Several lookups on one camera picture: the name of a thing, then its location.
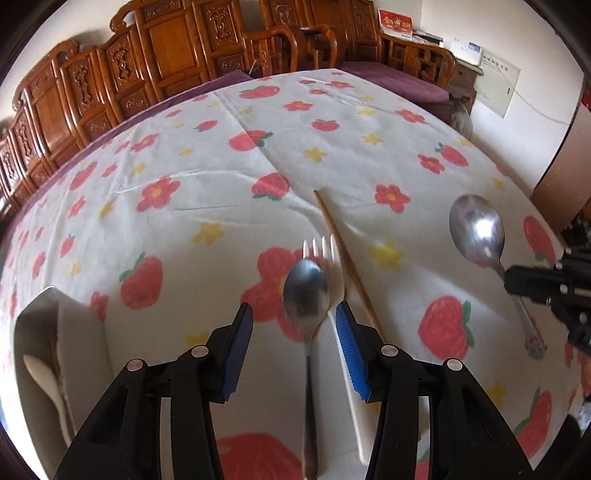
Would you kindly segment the red greeting card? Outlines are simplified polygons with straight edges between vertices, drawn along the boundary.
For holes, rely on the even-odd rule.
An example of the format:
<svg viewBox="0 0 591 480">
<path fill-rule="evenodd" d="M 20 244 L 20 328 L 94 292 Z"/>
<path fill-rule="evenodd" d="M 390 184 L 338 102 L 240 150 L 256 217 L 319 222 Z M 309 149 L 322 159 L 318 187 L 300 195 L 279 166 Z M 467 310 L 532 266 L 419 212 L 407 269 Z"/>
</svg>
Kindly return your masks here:
<svg viewBox="0 0 591 480">
<path fill-rule="evenodd" d="M 414 34 L 413 20 L 410 16 L 379 9 L 381 30 L 387 35 L 411 40 Z"/>
</svg>

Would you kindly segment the grey fluffy pet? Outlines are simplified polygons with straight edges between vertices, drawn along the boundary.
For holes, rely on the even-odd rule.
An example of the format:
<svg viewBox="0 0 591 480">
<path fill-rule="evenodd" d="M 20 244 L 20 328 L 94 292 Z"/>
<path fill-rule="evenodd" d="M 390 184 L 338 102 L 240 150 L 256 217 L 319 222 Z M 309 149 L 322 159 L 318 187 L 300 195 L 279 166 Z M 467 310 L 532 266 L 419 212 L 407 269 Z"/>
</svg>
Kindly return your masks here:
<svg viewBox="0 0 591 480">
<path fill-rule="evenodd" d="M 436 107 L 435 115 L 452 129 L 470 140 L 473 134 L 473 123 L 465 105 L 459 100 L 442 102 Z"/>
</svg>

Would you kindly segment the white router box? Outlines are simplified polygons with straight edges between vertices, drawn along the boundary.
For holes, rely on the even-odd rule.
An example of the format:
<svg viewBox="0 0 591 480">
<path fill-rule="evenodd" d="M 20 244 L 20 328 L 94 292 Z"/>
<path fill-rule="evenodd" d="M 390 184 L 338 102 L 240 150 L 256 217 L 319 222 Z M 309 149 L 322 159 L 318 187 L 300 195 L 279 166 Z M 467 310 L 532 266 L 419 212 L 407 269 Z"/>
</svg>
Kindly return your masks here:
<svg viewBox="0 0 591 480">
<path fill-rule="evenodd" d="M 459 60 L 474 66 L 481 65 L 483 58 L 483 48 L 478 44 L 454 39 L 450 44 L 450 50 Z"/>
</svg>

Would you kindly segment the large white plastic spoon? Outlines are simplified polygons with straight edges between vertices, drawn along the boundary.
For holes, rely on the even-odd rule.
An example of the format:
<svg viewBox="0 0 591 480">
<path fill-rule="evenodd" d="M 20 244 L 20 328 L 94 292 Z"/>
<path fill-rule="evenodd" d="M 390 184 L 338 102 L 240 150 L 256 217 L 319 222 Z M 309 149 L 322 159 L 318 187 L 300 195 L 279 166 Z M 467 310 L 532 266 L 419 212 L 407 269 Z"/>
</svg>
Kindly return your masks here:
<svg viewBox="0 0 591 480">
<path fill-rule="evenodd" d="M 57 411 L 64 443 L 69 447 L 72 437 L 69 430 L 66 405 L 55 373 L 46 363 L 32 355 L 24 355 L 23 361 L 31 378 L 53 403 Z"/>
</svg>

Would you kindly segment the strawberry flower print tablecloth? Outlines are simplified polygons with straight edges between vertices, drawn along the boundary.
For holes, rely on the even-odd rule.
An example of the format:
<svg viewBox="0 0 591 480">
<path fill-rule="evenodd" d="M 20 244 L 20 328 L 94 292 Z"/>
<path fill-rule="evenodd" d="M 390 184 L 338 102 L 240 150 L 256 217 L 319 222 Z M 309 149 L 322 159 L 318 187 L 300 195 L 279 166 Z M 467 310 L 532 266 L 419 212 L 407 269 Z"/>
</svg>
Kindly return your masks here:
<svg viewBox="0 0 591 480">
<path fill-rule="evenodd" d="M 505 265 L 537 266 L 523 229 L 543 217 L 492 160 L 437 118 L 334 70 L 252 80 L 141 122 L 73 165 L 26 211 L 1 276 L 1 419 L 42 478 L 20 406 L 13 333 L 55 287 L 101 320 L 113 377 L 134 358 L 174 360 L 229 323 L 253 332 L 238 389 L 211 409 L 229 479 L 301 477 L 304 345 L 283 283 L 304 240 L 325 233 L 314 191 L 339 225 L 386 338 L 428 362 L 465 362 L 541 462 L 578 392 L 580 365 L 545 308 L 547 342 L 524 347 L 498 276 L 462 257 L 448 215 L 486 198 L 506 228 Z"/>
</svg>

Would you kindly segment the white wall distribution box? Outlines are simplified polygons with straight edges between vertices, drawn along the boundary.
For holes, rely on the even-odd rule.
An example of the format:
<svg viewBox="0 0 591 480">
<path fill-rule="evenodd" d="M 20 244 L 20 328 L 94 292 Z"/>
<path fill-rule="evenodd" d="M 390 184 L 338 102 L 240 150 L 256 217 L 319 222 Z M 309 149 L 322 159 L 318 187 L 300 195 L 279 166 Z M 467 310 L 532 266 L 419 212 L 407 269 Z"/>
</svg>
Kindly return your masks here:
<svg viewBox="0 0 591 480">
<path fill-rule="evenodd" d="M 504 118 L 521 70 L 487 49 L 483 51 L 480 68 L 483 74 L 475 83 L 477 100 Z"/>
</svg>

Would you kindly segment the carved wooden sofa bench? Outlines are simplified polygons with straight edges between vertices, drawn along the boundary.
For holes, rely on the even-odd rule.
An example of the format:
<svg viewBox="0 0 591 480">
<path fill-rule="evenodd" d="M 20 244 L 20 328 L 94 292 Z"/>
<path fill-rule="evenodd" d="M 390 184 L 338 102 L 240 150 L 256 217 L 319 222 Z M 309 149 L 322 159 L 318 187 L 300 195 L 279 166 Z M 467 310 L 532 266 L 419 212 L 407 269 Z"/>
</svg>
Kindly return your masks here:
<svg viewBox="0 0 591 480">
<path fill-rule="evenodd" d="M 233 71 L 304 68 L 296 27 L 245 29 L 236 1 L 129 1 L 111 37 L 54 46 L 21 80 L 1 132 L 1 212 L 19 210 L 57 170 L 123 121 Z"/>
</svg>

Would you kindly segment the dark brown wooden chopstick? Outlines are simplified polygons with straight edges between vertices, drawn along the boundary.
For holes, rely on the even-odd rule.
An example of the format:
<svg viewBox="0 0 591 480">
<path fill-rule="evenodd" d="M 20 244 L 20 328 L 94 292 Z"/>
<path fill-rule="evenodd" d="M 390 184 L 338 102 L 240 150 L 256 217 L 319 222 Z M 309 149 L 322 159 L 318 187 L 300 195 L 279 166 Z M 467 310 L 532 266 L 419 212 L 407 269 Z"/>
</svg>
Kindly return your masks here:
<svg viewBox="0 0 591 480">
<path fill-rule="evenodd" d="M 325 205 L 324 200 L 322 200 L 322 196 L 318 190 L 314 191 L 315 200 L 318 202 L 318 207 L 322 211 L 322 217 L 325 219 L 325 223 L 327 223 L 329 227 L 329 231 L 331 231 L 332 235 L 335 237 L 335 243 L 337 243 L 339 248 L 339 254 L 341 254 L 342 263 L 344 263 L 346 267 L 346 272 L 349 275 L 349 279 L 352 281 L 353 286 L 356 288 L 356 292 L 358 292 L 360 296 L 360 300 L 363 306 L 363 312 L 365 312 L 368 321 L 370 322 L 370 326 L 374 327 L 382 340 L 385 340 L 385 334 L 380 324 L 379 319 L 377 318 L 377 314 L 375 308 L 373 306 L 372 301 L 370 300 L 370 296 L 367 293 L 365 285 L 363 285 L 363 280 L 360 277 L 358 270 L 356 270 L 355 262 L 353 262 L 353 258 L 349 255 L 349 250 L 346 248 L 346 243 L 344 239 L 342 239 L 341 233 L 339 233 L 339 228 L 335 224 L 335 220 L 332 219 L 332 214 L 329 211 L 327 205 Z"/>
</svg>

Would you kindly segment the white plastic fork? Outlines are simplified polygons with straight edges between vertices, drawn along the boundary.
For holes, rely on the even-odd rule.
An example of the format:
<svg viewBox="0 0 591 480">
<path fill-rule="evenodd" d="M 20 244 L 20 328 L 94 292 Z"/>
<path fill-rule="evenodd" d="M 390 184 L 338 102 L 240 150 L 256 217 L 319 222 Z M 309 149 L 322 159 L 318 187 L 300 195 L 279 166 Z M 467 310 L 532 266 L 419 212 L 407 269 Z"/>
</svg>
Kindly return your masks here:
<svg viewBox="0 0 591 480">
<path fill-rule="evenodd" d="M 346 285 L 345 274 L 344 270 L 342 270 L 342 261 L 341 257 L 339 257 L 339 248 L 337 242 L 335 242 L 335 237 L 332 235 L 329 238 L 322 236 L 320 241 L 317 239 L 312 239 L 311 241 L 304 240 L 303 257 L 304 259 L 311 259 L 321 263 L 322 271 L 325 272 L 325 277 L 328 280 L 329 299 L 331 300 L 328 317 L 332 324 L 335 340 L 337 341 L 339 361 L 341 361 L 342 376 L 345 379 L 349 412 L 351 412 L 353 429 L 355 429 L 356 447 L 358 448 L 360 462 L 368 466 L 374 442 L 373 434 L 376 433 L 377 416 L 372 412 L 369 405 L 360 400 L 359 394 L 353 389 L 344 350 L 342 350 L 341 342 L 339 341 L 337 322 L 335 322 L 335 309 L 337 309 L 339 303 L 345 300 Z"/>
</svg>

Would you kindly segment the rectangular metal tin box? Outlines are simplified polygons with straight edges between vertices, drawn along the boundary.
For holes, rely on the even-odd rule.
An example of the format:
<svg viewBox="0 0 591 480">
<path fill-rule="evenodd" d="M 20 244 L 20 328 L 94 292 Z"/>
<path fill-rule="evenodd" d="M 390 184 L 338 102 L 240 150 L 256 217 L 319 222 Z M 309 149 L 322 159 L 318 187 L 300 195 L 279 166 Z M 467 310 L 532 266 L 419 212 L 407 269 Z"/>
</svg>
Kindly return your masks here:
<svg viewBox="0 0 591 480">
<path fill-rule="evenodd" d="M 105 330 L 90 307 L 51 286 L 18 315 L 13 353 L 24 421 L 41 471 L 51 478 L 67 450 L 64 433 L 75 436 L 112 381 Z M 51 370 L 64 418 L 28 371 L 27 357 Z"/>
</svg>

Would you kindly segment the stainless steel spoon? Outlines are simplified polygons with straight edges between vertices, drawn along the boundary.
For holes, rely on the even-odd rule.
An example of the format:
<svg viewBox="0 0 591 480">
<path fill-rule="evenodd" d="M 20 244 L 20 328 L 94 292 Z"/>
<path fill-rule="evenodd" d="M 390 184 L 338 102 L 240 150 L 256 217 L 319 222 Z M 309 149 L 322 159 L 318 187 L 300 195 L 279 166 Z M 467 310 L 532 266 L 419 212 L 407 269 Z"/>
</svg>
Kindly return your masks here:
<svg viewBox="0 0 591 480">
<path fill-rule="evenodd" d="M 301 259 L 294 264 L 283 284 L 283 307 L 291 325 L 304 341 L 305 413 L 301 469 L 304 479 L 318 479 L 320 463 L 312 388 L 311 343 L 329 310 L 328 281 L 318 263 L 311 259 Z"/>
</svg>

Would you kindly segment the wooden side table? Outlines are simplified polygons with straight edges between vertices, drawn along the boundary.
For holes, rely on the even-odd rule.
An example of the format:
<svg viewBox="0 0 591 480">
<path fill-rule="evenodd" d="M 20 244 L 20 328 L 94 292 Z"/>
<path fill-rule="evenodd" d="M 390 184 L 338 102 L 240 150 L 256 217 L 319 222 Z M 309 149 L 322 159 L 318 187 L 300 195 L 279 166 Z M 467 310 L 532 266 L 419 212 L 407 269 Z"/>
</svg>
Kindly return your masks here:
<svg viewBox="0 0 591 480">
<path fill-rule="evenodd" d="M 462 103 L 468 113 L 472 112 L 476 101 L 476 80 L 483 75 L 484 72 L 480 67 L 460 59 L 456 60 L 456 68 L 446 90 L 450 98 Z"/>
</svg>

